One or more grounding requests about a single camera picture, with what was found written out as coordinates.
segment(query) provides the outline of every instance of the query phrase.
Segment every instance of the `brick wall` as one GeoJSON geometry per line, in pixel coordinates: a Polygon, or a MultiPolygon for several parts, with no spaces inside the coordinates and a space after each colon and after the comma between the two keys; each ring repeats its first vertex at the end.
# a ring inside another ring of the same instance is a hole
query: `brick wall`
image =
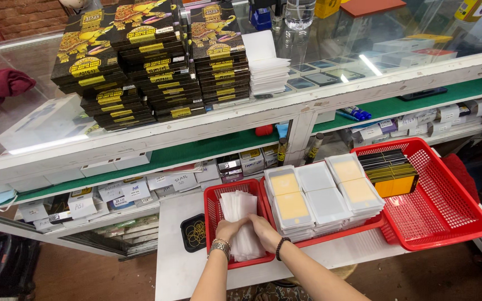
{"type": "MultiPolygon", "coordinates": [[[[102,0],[103,5],[118,3],[102,0]]],[[[56,31],[68,17],[58,0],[0,0],[0,31],[6,40],[56,31]]]]}

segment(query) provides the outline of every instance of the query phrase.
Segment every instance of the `hand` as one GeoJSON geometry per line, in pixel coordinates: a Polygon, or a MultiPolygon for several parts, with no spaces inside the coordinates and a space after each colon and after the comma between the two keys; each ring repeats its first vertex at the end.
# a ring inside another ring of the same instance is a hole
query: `hand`
{"type": "Polygon", "coordinates": [[[236,235],[239,228],[249,221],[248,217],[240,219],[235,223],[230,223],[227,220],[222,220],[217,225],[217,230],[215,231],[215,237],[220,238],[224,241],[231,243],[230,239],[236,235]]]}
{"type": "Polygon", "coordinates": [[[282,236],[272,228],[265,218],[252,213],[249,214],[249,218],[254,225],[254,232],[260,238],[262,246],[264,246],[267,252],[275,253],[282,236]]]}

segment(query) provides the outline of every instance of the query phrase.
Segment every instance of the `green shelf liner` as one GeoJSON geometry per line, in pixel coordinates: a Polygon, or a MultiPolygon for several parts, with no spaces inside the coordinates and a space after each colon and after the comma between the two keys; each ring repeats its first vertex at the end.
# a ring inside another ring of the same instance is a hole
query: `green shelf liner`
{"type": "MultiPolygon", "coordinates": [[[[37,198],[43,195],[50,195],[60,191],[67,191],[78,187],[94,186],[96,183],[109,181],[122,177],[131,177],[133,174],[145,173],[158,168],[170,167],[175,164],[199,160],[206,157],[217,156],[224,153],[232,153],[240,149],[256,147],[262,144],[276,142],[278,143],[278,132],[275,129],[271,135],[256,136],[254,129],[244,130],[222,136],[212,137],[195,142],[188,142],[176,146],[166,147],[154,150],[151,154],[150,163],[126,168],[110,173],[98,174],[92,177],[81,178],[77,180],[67,181],[57,185],[50,186],[34,192],[18,193],[17,202],[37,198]]],[[[7,200],[0,205],[10,203],[7,200]]]]}
{"type": "MultiPolygon", "coordinates": [[[[460,82],[458,84],[444,86],[447,93],[429,96],[422,99],[412,101],[402,101],[398,98],[386,98],[372,101],[359,105],[364,111],[371,113],[371,118],[381,118],[385,116],[396,116],[402,112],[418,110],[427,106],[436,106],[441,103],[465,99],[482,94],[482,78],[470,81],[460,82]]],[[[316,124],[312,133],[332,130],[337,127],[344,127],[358,123],[358,121],[350,120],[336,114],[332,121],[316,124]]]]}

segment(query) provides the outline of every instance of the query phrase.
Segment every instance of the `forearm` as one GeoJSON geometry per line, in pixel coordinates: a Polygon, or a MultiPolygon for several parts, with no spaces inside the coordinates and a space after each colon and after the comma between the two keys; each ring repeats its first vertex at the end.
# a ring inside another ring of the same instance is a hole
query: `forearm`
{"type": "Polygon", "coordinates": [[[285,241],[280,259],[314,300],[369,300],[351,285],[306,255],[294,244],[285,241]]]}
{"type": "Polygon", "coordinates": [[[219,249],[211,250],[191,301],[225,301],[227,273],[228,261],[224,252],[219,249]]]}

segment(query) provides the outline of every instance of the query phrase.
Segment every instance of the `yellow box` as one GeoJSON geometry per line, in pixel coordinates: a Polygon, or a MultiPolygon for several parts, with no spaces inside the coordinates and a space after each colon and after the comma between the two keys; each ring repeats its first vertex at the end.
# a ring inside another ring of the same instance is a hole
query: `yellow box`
{"type": "Polygon", "coordinates": [[[341,0],[316,0],[315,16],[324,19],[339,10],[341,0]]]}

